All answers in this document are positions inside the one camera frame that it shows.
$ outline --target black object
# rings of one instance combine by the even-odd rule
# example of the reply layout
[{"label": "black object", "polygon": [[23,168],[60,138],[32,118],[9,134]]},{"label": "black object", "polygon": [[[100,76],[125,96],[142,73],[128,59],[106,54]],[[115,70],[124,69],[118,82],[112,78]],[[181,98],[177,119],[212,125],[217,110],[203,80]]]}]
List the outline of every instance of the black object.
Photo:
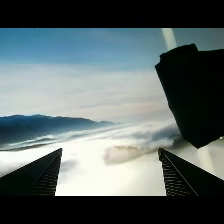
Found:
[{"label": "black object", "polygon": [[160,148],[167,196],[224,196],[224,181]]},{"label": "black object", "polygon": [[0,178],[1,196],[54,196],[62,149],[58,149]]},{"label": "black object", "polygon": [[224,50],[185,45],[160,55],[155,67],[184,139],[200,148],[223,136]]}]

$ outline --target mountain range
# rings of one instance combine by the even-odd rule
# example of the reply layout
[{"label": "mountain range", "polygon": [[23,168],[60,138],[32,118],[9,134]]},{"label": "mountain range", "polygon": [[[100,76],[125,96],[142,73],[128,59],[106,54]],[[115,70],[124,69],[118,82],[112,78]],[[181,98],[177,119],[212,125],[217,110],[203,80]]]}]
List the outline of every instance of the mountain range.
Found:
[{"label": "mountain range", "polygon": [[45,115],[12,115],[0,117],[0,144],[16,143],[68,131],[88,130],[115,125],[85,118],[51,117]]}]

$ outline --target ribbed texture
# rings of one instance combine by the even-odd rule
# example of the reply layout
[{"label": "ribbed texture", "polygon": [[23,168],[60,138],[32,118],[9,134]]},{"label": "ribbed texture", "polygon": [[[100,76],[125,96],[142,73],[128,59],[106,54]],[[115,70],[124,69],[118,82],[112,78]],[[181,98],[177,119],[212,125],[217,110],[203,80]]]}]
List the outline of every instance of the ribbed texture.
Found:
[{"label": "ribbed texture", "polygon": [[160,158],[167,196],[195,196],[185,180],[175,170],[170,161],[163,155]]},{"label": "ribbed texture", "polygon": [[31,195],[54,196],[60,169],[61,156],[58,155],[35,183]]}]

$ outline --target sky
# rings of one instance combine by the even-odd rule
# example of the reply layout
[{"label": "sky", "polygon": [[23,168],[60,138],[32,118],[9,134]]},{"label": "sky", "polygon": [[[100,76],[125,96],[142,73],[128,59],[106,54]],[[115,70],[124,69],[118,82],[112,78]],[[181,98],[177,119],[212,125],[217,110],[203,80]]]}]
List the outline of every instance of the sky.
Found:
[{"label": "sky", "polygon": [[[173,33],[177,46],[224,48],[221,28]],[[169,49],[161,28],[1,28],[0,49],[0,116],[172,116],[154,69]]]}]

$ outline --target dark mountain silhouette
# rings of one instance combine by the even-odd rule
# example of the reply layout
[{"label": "dark mountain silhouette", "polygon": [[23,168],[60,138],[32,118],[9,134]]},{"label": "dark mountain silhouette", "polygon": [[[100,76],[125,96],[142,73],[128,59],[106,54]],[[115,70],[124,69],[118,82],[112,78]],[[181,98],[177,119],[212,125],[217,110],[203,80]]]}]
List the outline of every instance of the dark mountain silhouette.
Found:
[{"label": "dark mountain silhouette", "polygon": [[85,118],[13,115],[0,117],[0,144],[16,143],[67,131],[88,130],[114,125]]}]

